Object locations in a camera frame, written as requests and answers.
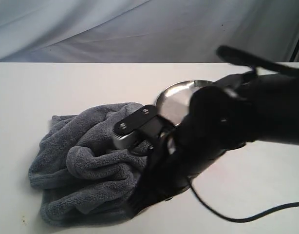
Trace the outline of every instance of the microfiber towel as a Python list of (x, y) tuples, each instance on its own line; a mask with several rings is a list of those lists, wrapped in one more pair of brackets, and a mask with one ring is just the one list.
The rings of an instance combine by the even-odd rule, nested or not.
[[(102, 105), (77, 116), (53, 116), (28, 177), (43, 189), (41, 217), (55, 226), (113, 224), (127, 220), (122, 204), (146, 164), (145, 156), (117, 150), (113, 126), (138, 103)], [(139, 149), (144, 153), (146, 146)]]

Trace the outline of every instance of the towel fold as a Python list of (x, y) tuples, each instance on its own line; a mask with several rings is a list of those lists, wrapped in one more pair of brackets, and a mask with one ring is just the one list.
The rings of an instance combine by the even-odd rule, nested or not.
[(53, 116), (28, 172), (31, 186), (44, 189), (40, 214), (47, 223), (73, 226), (128, 219), (121, 205), (132, 194), (146, 157), (116, 150), (112, 129), (140, 107), (102, 105), (77, 116)]

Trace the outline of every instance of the table surface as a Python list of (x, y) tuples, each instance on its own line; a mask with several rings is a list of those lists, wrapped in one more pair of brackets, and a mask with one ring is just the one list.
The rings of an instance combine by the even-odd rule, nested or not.
[[(105, 103), (149, 104), (175, 82), (215, 81), (246, 70), (224, 63), (0, 63), (0, 233), (299, 234), (299, 208), (230, 223), (203, 208), (191, 191), (110, 227), (56, 228), (38, 214), (41, 192), (30, 188), (27, 170), (52, 115), (78, 114)], [(194, 184), (208, 204), (232, 217), (299, 201), (299, 146), (250, 143), (221, 157)]]

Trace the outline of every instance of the gray towel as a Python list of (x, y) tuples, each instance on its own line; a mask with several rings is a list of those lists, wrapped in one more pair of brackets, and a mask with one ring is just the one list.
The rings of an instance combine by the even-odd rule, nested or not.
[(113, 224), (127, 220), (121, 205), (129, 198), (146, 157), (116, 150), (115, 123), (141, 107), (103, 105), (77, 116), (53, 116), (31, 165), (31, 186), (44, 189), (42, 218), (55, 226)]

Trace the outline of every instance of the cable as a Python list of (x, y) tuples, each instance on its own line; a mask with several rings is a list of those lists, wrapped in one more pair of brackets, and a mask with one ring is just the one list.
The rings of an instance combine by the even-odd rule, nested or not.
[(263, 211), (261, 213), (258, 213), (256, 215), (253, 215), (253, 216), (250, 216), (250, 217), (247, 217), (247, 218), (230, 218), (228, 216), (225, 216), (219, 212), (217, 212), (216, 210), (214, 210), (213, 208), (211, 208), (208, 204), (206, 204), (200, 197), (199, 195), (197, 194), (196, 190), (194, 189), (191, 181), (189, 178), (187, 178), (187, 182), (189, 184), (189, 187), (190, 189), (192, 190), (194, 196), (199, 200), (199, 202), (204, 206), (206, 207), (206, 209), (208, 209), (210, 212), (212, 212), (213, 214), (215, 214), (216, 216), (226, 220), (226, 221), (229, 221), (229, 222), (234, 222), (234, 223), (248, 223), (248, 222), (252, 222), (254, 220), (257, 220), (259, 218), (262, 218), (264, 216), (267, 216), (271, 213), (274, 213), (274, 212), (277, 212), (277, 211), (280, 211), (280, 210), (284, 210), (284, 209), (288, 209), (288, 208), (293, 208), (293, 207), (299, 207), (299, 202), (292, 202), (292, 203), (287, 203), (287, 204), (283, 204), (283, 205), (279, 205), (279, 206), (276, 206), (276, 207), (273, 207), (271, 209), (268, 209), (266, 211)]

